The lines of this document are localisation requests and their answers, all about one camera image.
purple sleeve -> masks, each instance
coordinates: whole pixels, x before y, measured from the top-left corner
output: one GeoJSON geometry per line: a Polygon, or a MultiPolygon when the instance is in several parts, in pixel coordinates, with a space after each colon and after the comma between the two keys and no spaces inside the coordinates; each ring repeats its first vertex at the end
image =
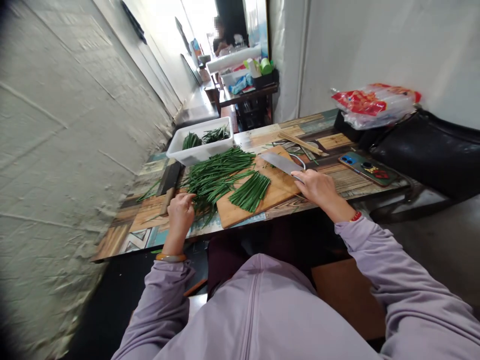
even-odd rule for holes
{"type": "Polygon", "coordinates": [[[381,354],[397,359],[480,359],[472,308],[408,256],[392,233],[361,217],[335,224],[358,269],[386,307],[381,354]]]}
{"type": "Polygon", "coordinates": [[[189,319],[186,283],[190,262],[155,261],[145,277],[145,290],[112,360],[153,359],[189,319]]]}

patterned tabletop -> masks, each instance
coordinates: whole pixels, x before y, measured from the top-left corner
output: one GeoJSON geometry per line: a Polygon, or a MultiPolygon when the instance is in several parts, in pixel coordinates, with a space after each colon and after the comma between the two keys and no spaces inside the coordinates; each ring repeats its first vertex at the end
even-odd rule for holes
{"type": "MultiPolygon", "coordinates": [[[[244,151],[256,154],[275,145],[282,145],[291,153],[303,153],[299,156],[305,162],[307,168],[316,169],[333,177],[337,191],[345,199],[363,201],[379,193],[388,194],[407,189],[409,183],[402,177],[389,186],[381,187],[338,162],[340,155],[349,151],[355,151],[356,145],[342,133],[339,133],[338,130],[334,129],[333,125],[337,112],[337,109],[324,111],[281,124],[273,124],[251,131],[240,132],[234,135],[234,140],[244,151]],[[308,150],[306,153],[303,152],[298,145],[279,137],[280,131],[287,132],[318,147],[328,153],[328,156],[321,157],[308,150]]],[[[148,162],[138,174],[129,194],[120,206],[110,228],[98,245],[96,253],[91,259],[92,261],[99,261],[164,244],[169,232],[169,218],[157,217],[153,220],[150,219],[160,213],[165,196],[152,196],[140,202],[137,200],[162,177],[165,168],[174,161],[173,159],[168,159],[165,152],[150,156],[148,162]]],[[[235,226],[266,221],[314,207],[315,205],[308,200],[293,197],[235,226]]],[[[203,226],[202,220],[195,221],[187,237],[191,238],[223,230],[218,213],[208,225],[203,226]]]]}

hoodie zipper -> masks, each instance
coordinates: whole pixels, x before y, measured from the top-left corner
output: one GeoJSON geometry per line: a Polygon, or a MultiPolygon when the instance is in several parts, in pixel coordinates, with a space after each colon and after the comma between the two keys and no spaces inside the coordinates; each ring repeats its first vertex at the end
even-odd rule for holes
{"type": "Polygon", "coordinates": [[[258,257],[258,268],[259,272],[254,275],[253,278],[253,283],[251,287],[251,294],[250,294],[250,300],[248,304],[248,314],[247,314],[247,321],[248,321],[248,328],[246,331],[246,343],[245,343],[245,352],[244,352],[244,357],[243,360],[248,360],[250,356],[250,345],[252,342],[252,328],[253,328],[253,323],[254,323],[254,307],[255,307],[255,296],[257,293],[257,282],[259,279],[259,276],[262,272],[262,258],[258,257]]]}

black bag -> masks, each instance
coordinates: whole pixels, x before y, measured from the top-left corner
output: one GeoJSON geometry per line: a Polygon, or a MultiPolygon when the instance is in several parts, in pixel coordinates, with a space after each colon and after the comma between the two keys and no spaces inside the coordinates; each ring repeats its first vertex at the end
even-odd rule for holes
{"type": "Polygon", "coordinates": [[[418,110],[370,153],[381,163],[455,201],[480,193],[480,131],[418,110]]]}

red bracelet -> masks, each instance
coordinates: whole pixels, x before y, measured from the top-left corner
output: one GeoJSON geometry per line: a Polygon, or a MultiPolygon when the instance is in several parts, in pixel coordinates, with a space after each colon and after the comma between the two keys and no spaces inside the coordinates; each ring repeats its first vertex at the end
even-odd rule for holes
{"type": "Polygon", "coordinates": [[[357,211],[355,216],[351,218],[350,222],[355,222],[357,221],[358,219],[360,219],[360,217],[362,216],[362,213],[360,211],[357,211]]]}

